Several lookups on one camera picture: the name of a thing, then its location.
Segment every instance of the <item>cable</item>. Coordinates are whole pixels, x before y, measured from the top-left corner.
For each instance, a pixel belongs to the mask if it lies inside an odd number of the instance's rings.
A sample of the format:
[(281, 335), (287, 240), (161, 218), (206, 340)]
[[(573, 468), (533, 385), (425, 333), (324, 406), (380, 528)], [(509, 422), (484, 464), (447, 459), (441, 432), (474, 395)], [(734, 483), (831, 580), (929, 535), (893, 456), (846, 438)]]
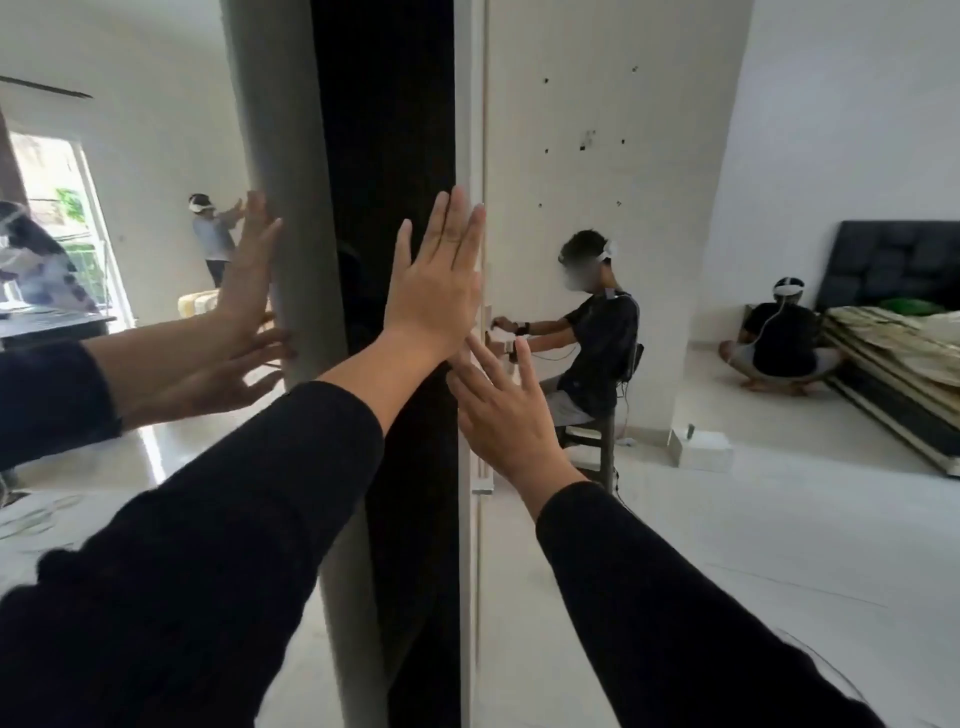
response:
[(580, 349), (580, 345), (574, 344), (573, 349), (571, 349), (569, 352), (567, 352), (563, 356), (559, 356), (557, 358), (554, 358), (552, 356), (540, 356), (538, 353), (535, 353), (534, 357), (536, 357), (537, 359), (543, 359), (543, 361), (563, 361), (564, 359), (568, 359), (571, 354), (578, 351), (579, 349)]

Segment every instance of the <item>hand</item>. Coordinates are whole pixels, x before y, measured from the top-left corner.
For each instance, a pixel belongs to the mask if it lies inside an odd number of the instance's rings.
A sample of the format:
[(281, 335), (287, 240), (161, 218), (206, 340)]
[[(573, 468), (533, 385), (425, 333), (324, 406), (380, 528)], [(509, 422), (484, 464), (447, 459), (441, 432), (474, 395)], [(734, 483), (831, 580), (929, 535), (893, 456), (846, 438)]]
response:
[(235, 339), (238, 351), (249, 345), (267, 310), (271, 262), (282, 225), (282, 220), (270, 222), (262, 192), (247, 194), (243, 234), (210, 314)]
[(409, 220), (396, 236), (384, 334), (399, 334), (437, 364), (461, 347), (480, 305), (481, 278), (474, 267), (487, 213), (478, 205), (468, 219), (467, 210), (463, 187), (454, 187), (449, 195), (441, 192), (413, 263)]
[(244, 377), (268, 362), (293, 358), (296, 354), (289, 339), (290, 332), (282, 328), (264, 331), (245, 353), (187, 377), (136, 408), (124, 418), (125, 429), (250, 406), (272, 392), (283, 373), (270, 372), (254, 384), (247, 384)]
[(487, 376), (465, 352), (450, 360), (446, 382), (460, 405), (457, 423), (472, 450), (514, 485), (536, 517), (554, 493), (583, 477), (557, 442), (527, 341), (516, 341), (519, 385), (475, 336), (467, 343)]
[(507, 333), (516, 333), (516, 330), (520, 328), (520, 324), (511, 321), (506, 316), (497, 316), (493, 319), (493, 325), (502, 328)]

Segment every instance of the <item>chair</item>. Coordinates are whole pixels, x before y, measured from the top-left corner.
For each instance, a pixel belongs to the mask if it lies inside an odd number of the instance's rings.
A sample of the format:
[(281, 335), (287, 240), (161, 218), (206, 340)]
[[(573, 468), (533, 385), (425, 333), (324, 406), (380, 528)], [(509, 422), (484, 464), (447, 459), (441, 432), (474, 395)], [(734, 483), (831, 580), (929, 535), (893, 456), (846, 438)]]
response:
[[(634, 371), (643, 356), (643, 345), (636, 345), (636, 358), (634, 359)], [(568, 432), (567, 427), (557, 427), (557, 440), (560, 441), (561, 448), (570, 448), (574, 445), (586, 445), (588, 448), (600, 448), (600, 469), (578, 468), (578, 470), (595, 483), (599, 483), (607, 493), (612, 495), (615, 479), (617, 478), (616, 468), (613, 466), (613, 446), (616, 445), (616, 424), (614, 421), (615, 413), (611, 412), (607, 417), (601, 417), (592, 422), (583, 425), (571, 425), (574, 429), (585, 429), (596, 432), (599, 437), (590, 437)]]

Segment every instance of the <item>black pants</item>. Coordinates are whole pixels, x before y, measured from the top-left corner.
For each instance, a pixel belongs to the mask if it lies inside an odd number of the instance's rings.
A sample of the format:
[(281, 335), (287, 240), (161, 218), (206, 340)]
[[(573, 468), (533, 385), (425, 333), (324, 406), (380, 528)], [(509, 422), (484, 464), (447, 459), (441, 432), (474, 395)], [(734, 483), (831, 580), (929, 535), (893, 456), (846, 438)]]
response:
[(210, 276), (213, 278), (213, 286), (219, 288), (224, 283), (224, 271), (227, 269), (229, 264), (228, 260), (208, 260), (206, 262), (206, 269), (210, 272)]

